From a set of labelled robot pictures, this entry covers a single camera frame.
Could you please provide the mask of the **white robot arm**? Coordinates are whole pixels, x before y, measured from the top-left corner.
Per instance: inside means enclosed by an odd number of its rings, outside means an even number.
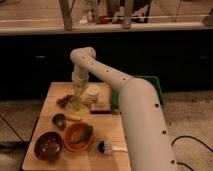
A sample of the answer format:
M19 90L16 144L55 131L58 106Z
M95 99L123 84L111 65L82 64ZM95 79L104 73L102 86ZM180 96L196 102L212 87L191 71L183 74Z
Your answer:
M83 87L92 73L119 94L131 171L178 171L157 91L148 81L96 60L92 47L71 51L72 82Z

